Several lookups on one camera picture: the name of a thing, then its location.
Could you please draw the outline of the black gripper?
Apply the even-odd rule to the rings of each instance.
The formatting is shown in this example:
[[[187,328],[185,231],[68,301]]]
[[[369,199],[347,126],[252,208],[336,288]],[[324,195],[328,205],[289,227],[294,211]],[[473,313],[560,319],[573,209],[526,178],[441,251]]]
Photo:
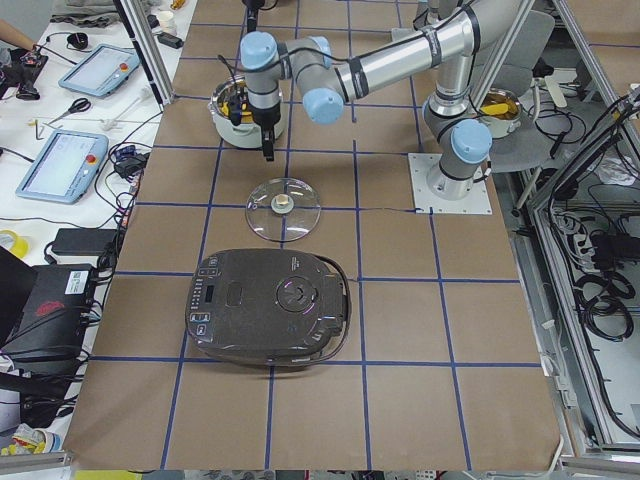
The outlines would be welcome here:
[[[268,108],[259,108],[249,105],[253,121],[261,128],[261,146],[266,161],[274,160],[274,129],[280,121],[280,104],[277,103]]]

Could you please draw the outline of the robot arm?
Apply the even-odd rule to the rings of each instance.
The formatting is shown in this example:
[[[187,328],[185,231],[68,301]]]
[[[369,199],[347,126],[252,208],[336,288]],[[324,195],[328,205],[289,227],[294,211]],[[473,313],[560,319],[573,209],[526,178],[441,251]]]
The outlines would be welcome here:
[[[349,59],[332,57],[323,37],[279,42],[267,32],[246,34],[240,42],[240,61],[265,159],[274,157],[280,81],[292,80],[307,116],[327,125],[341,117],[347,103],[436,68],[436,89],[424,105],[424,118],[442,154],[429,170],[427,184],[443,199],[464,197],[492,146],[488,127],[467,116],[473,57],[513,33],[524,11],[519,1],[470,1],[444,20]]]

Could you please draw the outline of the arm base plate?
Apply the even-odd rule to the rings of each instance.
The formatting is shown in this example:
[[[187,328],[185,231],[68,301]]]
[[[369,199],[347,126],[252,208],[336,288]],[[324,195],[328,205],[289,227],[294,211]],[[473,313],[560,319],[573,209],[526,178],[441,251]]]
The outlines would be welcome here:
[[[491,215],[486,179],[480,166],[467,180],[452,180],[440,170],[440,154],[409,153],[414,208],[424,214]]]

